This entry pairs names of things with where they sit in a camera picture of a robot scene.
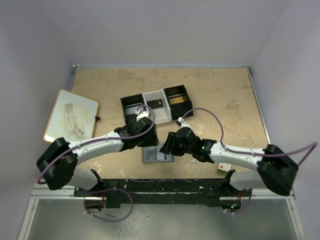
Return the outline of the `grey card holder wallet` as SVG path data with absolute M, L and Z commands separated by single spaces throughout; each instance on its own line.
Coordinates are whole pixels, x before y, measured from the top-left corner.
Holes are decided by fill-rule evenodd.
M 174 157 L 171 154 L 164 154 L 160 152 L 160 149 L 163 146 L 163 143 L 159 143 L 157 146 L 143 147 L 142 162 L 144 164 L 174 162 Z

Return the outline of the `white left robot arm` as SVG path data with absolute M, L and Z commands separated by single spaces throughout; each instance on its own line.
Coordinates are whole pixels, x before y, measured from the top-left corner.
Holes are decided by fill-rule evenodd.
M 70 142 L 60 137 L 37 160 L 36 166 L 40 171 L 37 183 L 47 185 L 52 191 L 67 185 L 79 187 L 91 196 L 98 196 L 103 191 L 103 184 L 97 172 L 81 170 L 78 165 L 102 155 L 135 147 L 153 147 L 158 143 L 156 124 L 148 117 L 87 140 Z

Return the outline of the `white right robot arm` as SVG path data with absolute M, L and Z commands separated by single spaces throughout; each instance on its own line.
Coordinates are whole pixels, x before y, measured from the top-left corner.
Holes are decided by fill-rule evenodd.
M 176 157 L 190 154 L 202 163 L 223 163 L 246 168 L 244 172 L 233 172 L 230 179 L 222 183 L 222 190 L 228 196 L 235 195 L 239 190 L 263 187 L 275 194 L 289 196 L 299 169 L 275 145 L 253 149 L 228 148 L 216 140 L 201 139 L 189 127 L 169 132 L 159 151 Z

